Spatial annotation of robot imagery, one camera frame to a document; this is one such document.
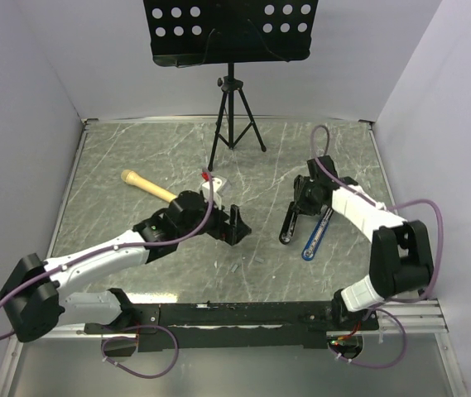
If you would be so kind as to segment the black stapler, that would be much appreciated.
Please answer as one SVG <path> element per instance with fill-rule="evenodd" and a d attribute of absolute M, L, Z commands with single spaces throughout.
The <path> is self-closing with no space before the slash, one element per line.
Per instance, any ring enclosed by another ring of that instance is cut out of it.
<path fill-rule="evenodd" d="M 300 209 L 298 203 L 291 201 L 279 233 L 279 241 L 281 244 L 286 245 L 291 242 L 299 214 Z"/>

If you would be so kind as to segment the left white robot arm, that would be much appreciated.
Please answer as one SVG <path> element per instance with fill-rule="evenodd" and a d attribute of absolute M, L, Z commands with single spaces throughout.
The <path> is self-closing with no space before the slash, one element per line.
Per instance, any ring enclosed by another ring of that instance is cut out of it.
<path fill-rule="evenodd" d="M 120 270 L 145 265 L 176 251 L 180 242 L 207 234 L 230 246 L 252 229 L 240 208 L 226 211 L 203 194 L 186 190 L 114 239 L 60 257 L 22 257 L 0 289 L 0 304 L 19 342 L 33 342 L 55 327 L 74 323 L 132 326 L 134 312 L 120 289 L 85 294 L 82 288 Z"/>

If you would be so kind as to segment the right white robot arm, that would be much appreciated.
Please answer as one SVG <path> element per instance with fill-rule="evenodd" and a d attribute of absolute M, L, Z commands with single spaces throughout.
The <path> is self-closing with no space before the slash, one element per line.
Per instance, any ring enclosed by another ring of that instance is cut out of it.
<path fill-rule="evenodd" d="M 330 156 L 307 161 L 309 174 L 296 176 L 279 241 L 290 242 L 300 215 L 327 218 L 337 213 L 349 220 L 371 243 L 368 273 L 334 293 L 333 323 L 350 329 L 374 305 L 404 292 L 422 289 L 435 273 L 426 225 L 389 212 L 369 198 L 357 181 L 339 178 Z"/>

